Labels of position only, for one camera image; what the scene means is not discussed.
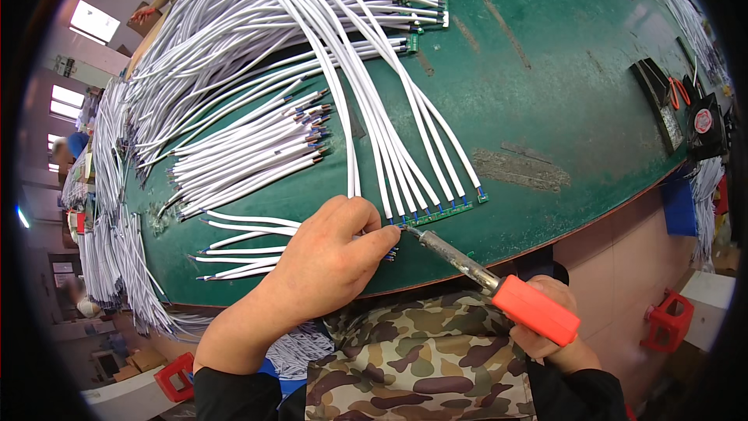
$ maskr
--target red handle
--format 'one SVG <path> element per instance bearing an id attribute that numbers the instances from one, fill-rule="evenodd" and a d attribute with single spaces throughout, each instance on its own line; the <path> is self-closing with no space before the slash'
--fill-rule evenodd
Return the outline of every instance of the red handle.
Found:
<path id="1" fill-rule="evenodd" d="M 579 318 L 515 275 L 507 276 L 491 302 L 507 317 L 558 346 L 577 337 Z"/>

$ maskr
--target plastic stool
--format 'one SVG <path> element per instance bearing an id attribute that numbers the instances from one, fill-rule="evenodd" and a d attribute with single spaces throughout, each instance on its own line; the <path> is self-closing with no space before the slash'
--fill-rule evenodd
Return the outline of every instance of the plastic stool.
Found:
<path id="1" fill-rule="evenodd" d="M 169 398 L 169 400 L 174 403 L 189 400 L 194 396 L 192 378 L 189 377 L 189 375 L 192 374 L 192 363 L 194 363 L 192 353 L 184 353 L 182 356 L 179 356 L 165 368 L 153 375 L 155 382 L 159 387 L 161 387 L 166 398 Z M 170 380 L 173 375 L 178 375 L 180 377 L 184 387 L 177 389 L 173 386 L 173 383 Z"/>
<path id="2" fill-rule="evenodd" d="M 657 351 L 672 353 L 678 349 L 688 333 L 693 317 L 693 305 L 671 289 L 666 289 L 665 292 L 667 296 L 662 304 L 657 307 L 650 306 L 644 314 L 644 319 L 648 320 L 651 326 L 647 340 L 642 340 L 639 344 Z M 677 313 L 678 304 L 683 306 L 680 313 Z"/>

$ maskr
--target floor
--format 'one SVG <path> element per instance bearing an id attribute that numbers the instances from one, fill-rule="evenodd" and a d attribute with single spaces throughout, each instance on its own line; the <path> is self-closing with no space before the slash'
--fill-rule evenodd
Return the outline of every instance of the floor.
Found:
<path id="1" fill-rule="evenodd" d="M 654 189 L 554 246 L 556 261 L 569 270 L 580 336 L 597 352 L 603 369 L 621 380 L 632 407 L 643 401 L 667 358 L 639 346 L 648 330 L 644 312 L 659 304 L 664 289 L 686 271 L 694 244 L 695 238 L 668 236 Z M 129 348 L 151 345 L 169 360 L 197 348 L 158 335 L 146 340 L 122 316 L 115 324 Z"/>

